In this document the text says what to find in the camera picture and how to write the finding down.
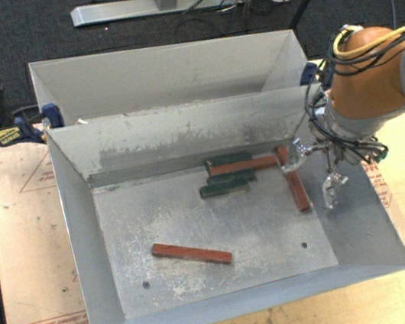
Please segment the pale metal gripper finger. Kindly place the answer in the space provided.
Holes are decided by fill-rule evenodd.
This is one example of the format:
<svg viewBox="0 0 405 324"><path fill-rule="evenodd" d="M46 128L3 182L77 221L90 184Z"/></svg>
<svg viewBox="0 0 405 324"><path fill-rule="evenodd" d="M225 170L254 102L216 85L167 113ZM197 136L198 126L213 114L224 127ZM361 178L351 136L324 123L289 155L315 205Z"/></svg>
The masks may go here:
<svg viewBox="0 0 405 324"><path fill-rule="evenodd" d="M340 189L348 182L348 176L339 172L329 173L322 183L322 197L327 209L334 209L339 203Z"/></svg>
<svg viewBox="0 0 405 324"><path fill-rule="evenodd" d="M299 138L296 138L290 145L278 146L277 154L280 170L283 174L287 174L294 172L306 162L309 149L302 144Z"/></svg>

